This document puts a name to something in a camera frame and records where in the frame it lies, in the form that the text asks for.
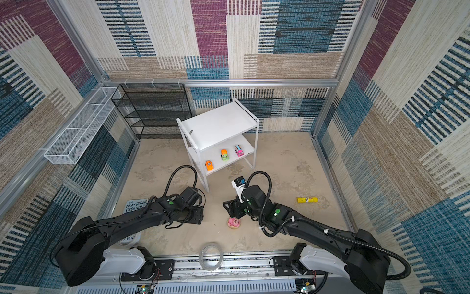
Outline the orange toy car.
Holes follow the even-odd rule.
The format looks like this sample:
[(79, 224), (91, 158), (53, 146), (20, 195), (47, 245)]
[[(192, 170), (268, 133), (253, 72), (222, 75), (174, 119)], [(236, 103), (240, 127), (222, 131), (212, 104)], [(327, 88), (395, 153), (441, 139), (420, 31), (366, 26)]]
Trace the orange toy car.
[(207, 171), (214, 170), (214, 165), (210, 160), (207, 160), (204, 165)]

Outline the green toy car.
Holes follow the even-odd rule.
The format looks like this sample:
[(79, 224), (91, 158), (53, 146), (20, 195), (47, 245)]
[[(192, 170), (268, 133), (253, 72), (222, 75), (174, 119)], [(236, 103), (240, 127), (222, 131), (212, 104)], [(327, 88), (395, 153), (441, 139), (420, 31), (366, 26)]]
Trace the green toy car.
[(226, 149), (221, 150), (221, 155), (220, 156), (221, 156), (223, 161), (228, 161), (230, 159)]

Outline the pink toy truck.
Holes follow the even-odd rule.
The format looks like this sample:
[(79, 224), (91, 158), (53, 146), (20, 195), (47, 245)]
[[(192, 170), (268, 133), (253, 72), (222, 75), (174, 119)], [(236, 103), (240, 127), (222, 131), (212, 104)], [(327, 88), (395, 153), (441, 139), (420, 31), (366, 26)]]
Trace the pink toy truck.
[(235, 146), (235, 152), (238, 157), (242, 157), (244, 155), (244, 152), (242, 148), (240, 147), (240, 145)]

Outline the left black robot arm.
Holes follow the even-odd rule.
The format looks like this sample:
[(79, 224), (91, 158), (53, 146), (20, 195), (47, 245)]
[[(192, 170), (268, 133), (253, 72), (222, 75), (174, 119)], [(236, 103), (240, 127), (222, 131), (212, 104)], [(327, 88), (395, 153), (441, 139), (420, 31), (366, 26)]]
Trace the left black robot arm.
[[(193, 185), (180, 194), (168, 195), (171, 180), (181, 169), (193, 171)], [(150, 197), (143, 208), (107, 219), (93, 220), (88, 216), (78, 220), (70, 232), (57, 242), (50, 260), (56, 261), (66, 284), (74, 287), (91, 279), (104, 262), (104, 251), (128, 236), (159, 225), (174, 229), (174, 222), (200, 225), (204, 197), (196, 189), (197, 180), (194, 167), (181, 165), (171, 174), (163, 195)]]

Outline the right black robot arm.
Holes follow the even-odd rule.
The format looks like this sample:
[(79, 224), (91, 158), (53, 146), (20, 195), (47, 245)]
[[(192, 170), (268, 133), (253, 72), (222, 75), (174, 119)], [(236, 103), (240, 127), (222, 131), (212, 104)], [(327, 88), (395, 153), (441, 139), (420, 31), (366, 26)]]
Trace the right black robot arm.
[[(268, 190), (251, 185), (254, 175), (268, 180)], [(279, 234), (301, 239), (290, 255), (290, 268), (299, 275), (323, 271), (348, 278), (365, 294), (381, 294), (385, 283), (407, 278), (411, 265), (402, 256), (384, 249), (371, 233), (340, 230), (307, 218), (296, 210), (270, 199), (272, 181), (265, 171), (248, 179), (232, 180), (237, 195), (223, 203), (230, 218), (249, 216), (265, 236)]]

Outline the white two-tier shelf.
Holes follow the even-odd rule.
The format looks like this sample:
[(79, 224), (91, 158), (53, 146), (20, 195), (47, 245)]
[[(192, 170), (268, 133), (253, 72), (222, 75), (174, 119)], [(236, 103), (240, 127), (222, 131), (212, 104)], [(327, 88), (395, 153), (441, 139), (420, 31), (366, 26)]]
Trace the white two-tier shelf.
[[(190, 162), (197, 170), (206, 192), (209, 192), (209, 175), (241, 159), (246, 160), (252, 169), (255, 168), (258, 142), (251, 144), (244, 134), (251, 130), (258, 134), (259, 119), (236, 98), (229, 104), (188, 120), (177, 120), (177, 124)], [(236, 155), (236, 145), (242, 148), (242, 157)], [(227, 150), (228, 161), (222, 160), (222, 149)], [(206, 170), (204, 164), (207, 160), (213, 163), (214, 170)]]

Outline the pink bear donut toy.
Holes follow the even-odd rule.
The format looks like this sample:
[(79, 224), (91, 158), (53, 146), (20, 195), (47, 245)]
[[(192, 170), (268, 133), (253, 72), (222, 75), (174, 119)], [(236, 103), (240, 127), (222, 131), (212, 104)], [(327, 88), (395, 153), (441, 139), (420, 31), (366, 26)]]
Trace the pink bear donut toy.
[(227, 222), (227, 226), (230, 229), (238, 229), (240, 228), (241, 222), (238, 218), (230, 218)]

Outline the clear tape roll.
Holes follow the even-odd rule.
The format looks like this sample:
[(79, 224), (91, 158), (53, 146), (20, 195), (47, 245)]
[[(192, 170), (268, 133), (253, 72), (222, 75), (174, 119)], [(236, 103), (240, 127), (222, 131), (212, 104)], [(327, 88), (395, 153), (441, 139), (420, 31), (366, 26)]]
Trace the clear tape roll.
[(204, 244), (198, 254), (198, 262), (202, 269), (208, 272), (218, 270), (223, 262), (223, 250), (219, 243)]

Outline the treehouse book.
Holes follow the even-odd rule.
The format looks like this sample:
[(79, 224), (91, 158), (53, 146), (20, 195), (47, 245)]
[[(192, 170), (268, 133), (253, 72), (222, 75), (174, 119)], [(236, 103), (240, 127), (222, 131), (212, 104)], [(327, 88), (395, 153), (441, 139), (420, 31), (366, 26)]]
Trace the treehouse book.
[(137, 211), (141, 208), (144, 208), (148, 203), (148, 199), (138, 199), (138, 200), (129, 200), (123, 210), (123, 213), (129, 213), (133, 211)]

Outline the yellow tube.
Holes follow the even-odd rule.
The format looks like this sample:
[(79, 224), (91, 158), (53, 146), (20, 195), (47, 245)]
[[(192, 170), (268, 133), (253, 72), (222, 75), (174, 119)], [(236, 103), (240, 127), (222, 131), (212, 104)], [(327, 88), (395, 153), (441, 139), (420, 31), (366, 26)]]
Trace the yellow tube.
[(297, 203), (318, 203), (317, 197), (298, 197)]

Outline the white round container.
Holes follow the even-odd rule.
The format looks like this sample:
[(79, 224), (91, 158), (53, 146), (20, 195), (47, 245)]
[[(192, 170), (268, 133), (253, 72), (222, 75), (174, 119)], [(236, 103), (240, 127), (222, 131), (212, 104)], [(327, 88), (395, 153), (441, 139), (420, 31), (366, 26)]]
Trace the white round container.
[(141, 240), (141, 233), (135, 233), (118, 242), (118, 245), (124, 248), (131, 248), (137, 245)]

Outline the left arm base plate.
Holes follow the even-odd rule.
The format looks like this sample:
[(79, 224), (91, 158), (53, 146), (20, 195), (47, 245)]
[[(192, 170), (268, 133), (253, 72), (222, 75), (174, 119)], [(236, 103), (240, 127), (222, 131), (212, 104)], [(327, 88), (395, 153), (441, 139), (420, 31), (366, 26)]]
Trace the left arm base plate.
[(171, 280), (173, 277), (173, 270), (175, 260), (155, 260), (147, 261), (143, 267), (135, 274), (122, 273), (121, 280), (124, 282), (142, 281), (142, 282), (156, 282)]

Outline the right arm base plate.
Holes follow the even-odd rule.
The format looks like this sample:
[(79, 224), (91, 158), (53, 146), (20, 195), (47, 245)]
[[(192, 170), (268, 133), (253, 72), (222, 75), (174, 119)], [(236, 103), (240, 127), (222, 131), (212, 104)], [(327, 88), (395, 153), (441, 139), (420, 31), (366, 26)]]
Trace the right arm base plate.
[(275, 276), (313, 276), (314, 272), (305, 268), (294, 267), (288, 256), (274, 256), (269, 264), (274, 269)]

